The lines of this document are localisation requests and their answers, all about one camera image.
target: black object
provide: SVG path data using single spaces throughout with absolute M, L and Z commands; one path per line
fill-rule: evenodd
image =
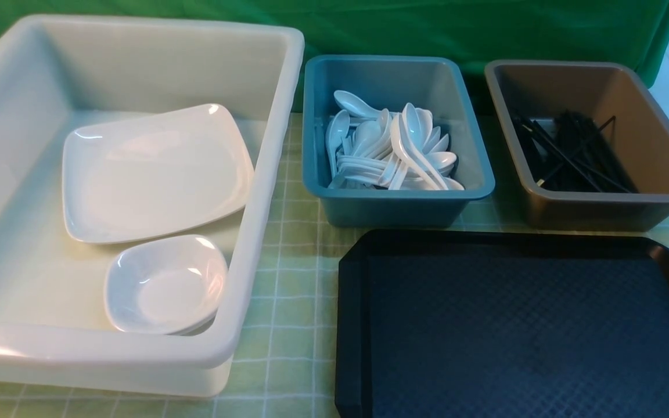
M 599 128 L 581 113 L 565 111 L 554 122 L 557 134 L 552 137 L 537 121 L 531 121 L 512 110 L 512 122 L 537 185 L 549 190 L 576 192 L 636 193 L 602 131 L 616 117 Z M 547 153 L 546 165 L 553 168 L 542 174 L 538 144 Z
M 669 417 L 669 249 L 376 230 L 340 260 L 334 401 L 358 417 Z

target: blue plastic bin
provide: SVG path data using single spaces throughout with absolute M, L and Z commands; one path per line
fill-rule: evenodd
M 453 177 L 466 190 L 329 189 L 324 137 L 337 111 L 335 90 L 369 105 L 401 111 L 407 102 L 433 112 L 449 150 L 459 156 Z M 323 55 L 306 63 L 303 93 L 303 183 L 339 227 L 445 227 L 472 200 L 494 190 L 494 175 L 459 67 L 424 56 Z

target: green fabric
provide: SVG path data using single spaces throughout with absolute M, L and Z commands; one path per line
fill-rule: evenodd
M 492 59 L 612 61 L 651 85 L 669 40 L 669 0 L 0 0 L 0 35 L 32 13 L 292 26 L 305 35 L 306 59 L 444 56 L 462 67 L 479 112 L 491 109 L 483 68 Z

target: plastic tub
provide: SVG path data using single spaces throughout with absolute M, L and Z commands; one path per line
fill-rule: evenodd
M 221 21 L 30 16 L 3 35 L 0 381 L 192 397 L 223 389 L 302 55 L 295 29 Z M 135 243 L 69 238 L 63 141 L 84 125 L 205 103 L 229 109 L 255 166 L 244 211 L 188 232 L 231 260 L 218 314 L 195 336 L 122 333 L 104 313 L 103 286 L 112 260 Z
M 487 83 L 525 192 L 526 222 L 562 230 L 646 231 L 669 217 L 669 119 L 639 77 L 613 63 L 494 61 Z M 600 126 L 640 193 L 546 190 L 534 182 L 509 109 L 550 121 L 579 111 Z
M 332 174 L 324 137 L 337 113 L 335 90 L 369 105 L 401 111 L 407 102 L 433 112 L 449 150 L 459 156 L 453 177 L 466 190 L 329 189 Z M 306 64 L 303 105 L 303 183 L 338 227 L 451 225 L 468 202 L 494 190 L 494 175 L 459 67 L 422 56 L 324 55 Z

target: pile of spoons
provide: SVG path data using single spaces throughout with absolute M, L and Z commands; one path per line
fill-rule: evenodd
M 330 188 L 464 190 L 448 177 L 458 159 L 429 110 L 407 103 L 401 112 L 379 111 L 345 90 L 334 96 L 342 110 L 326 132 Z

